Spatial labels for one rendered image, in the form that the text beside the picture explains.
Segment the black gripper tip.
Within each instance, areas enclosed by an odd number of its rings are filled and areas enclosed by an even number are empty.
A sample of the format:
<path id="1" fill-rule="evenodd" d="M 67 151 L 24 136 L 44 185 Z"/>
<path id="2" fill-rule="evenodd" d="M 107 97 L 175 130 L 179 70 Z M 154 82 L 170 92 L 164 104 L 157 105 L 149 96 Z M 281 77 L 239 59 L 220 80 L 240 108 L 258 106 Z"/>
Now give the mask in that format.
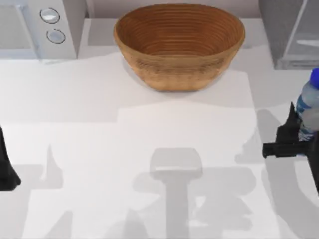
<path id="1" fill-rule="evenodd" d="M 0 192 L 13 191 L 20 184 L 21 179 L 9 160 L 3 130 L 0 126 Z"/>

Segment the large microwave knob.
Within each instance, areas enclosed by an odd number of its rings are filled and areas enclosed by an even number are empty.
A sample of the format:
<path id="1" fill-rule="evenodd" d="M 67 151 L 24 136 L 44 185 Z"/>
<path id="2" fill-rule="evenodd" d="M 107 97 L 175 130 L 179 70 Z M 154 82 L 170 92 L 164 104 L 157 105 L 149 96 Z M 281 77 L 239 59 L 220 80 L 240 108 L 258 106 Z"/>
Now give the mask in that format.
<path id="1" fill-rule="evenodd" d="M 40 18 L 48 24 L 56 24 L 60 20 L 60 14 L 53 8 L 41 9 L 39 12 Z"/>

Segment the small microwave knob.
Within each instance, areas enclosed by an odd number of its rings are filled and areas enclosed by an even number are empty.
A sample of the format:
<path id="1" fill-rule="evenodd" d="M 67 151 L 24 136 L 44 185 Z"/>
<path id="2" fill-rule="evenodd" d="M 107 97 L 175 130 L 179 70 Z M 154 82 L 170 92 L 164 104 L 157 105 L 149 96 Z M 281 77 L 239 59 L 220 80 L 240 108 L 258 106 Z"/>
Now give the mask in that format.
<path id="1" fill-rule="evenodd" d="M 58 29 L 48 30 L 46 38 L 53 44 L 62 44 L 66 40 L 65 34 Z"/>

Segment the brown woven basket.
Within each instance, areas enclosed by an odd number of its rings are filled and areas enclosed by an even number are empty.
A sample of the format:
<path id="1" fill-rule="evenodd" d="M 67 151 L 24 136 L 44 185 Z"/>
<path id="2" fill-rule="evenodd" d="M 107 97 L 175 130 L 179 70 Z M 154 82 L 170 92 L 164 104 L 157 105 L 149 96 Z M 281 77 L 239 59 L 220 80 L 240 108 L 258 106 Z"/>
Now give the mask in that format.
<path id="1" fill-rule="evenodd" d="M 194 3 L 139 7 L 114 26 L 114 40 L 132 71 L 167 92 L 207 87 L 230 66 L 245 36 L 235 15 Z"/>

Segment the clear bottle with blue cap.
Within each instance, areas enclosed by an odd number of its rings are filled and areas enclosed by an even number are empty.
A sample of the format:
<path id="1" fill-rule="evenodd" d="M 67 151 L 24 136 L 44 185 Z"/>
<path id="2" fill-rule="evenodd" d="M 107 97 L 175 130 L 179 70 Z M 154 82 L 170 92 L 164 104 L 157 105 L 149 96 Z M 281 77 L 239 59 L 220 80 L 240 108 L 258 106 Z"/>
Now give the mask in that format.
<path id="1" fill-rule="evenodd" d="M 314 136 L 314 132 L 305 126 L 302 120 L 302 113 L 311 108 L 319 108 L 319 67 L 312 69 L 310 79 L 304 84 L 297 99 L 296 112 L 300 122 L 299 141 L 309 141 Z"/>

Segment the pale microwave oven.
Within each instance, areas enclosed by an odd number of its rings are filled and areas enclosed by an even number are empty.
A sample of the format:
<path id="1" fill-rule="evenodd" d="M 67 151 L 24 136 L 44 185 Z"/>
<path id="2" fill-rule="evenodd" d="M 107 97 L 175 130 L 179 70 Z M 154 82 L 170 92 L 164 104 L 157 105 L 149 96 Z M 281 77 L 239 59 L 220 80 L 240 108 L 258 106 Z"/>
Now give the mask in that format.
<path id="1" fill-rule="evenodd" d="M 39 16 L 49 7 L 60 14 L 56 24 Z M 0 0 L 0 59 L 76 59 L 87 14 L 86 0 Z M 52 29 L 65 34 L 62 44 L 46 38 Z"/>

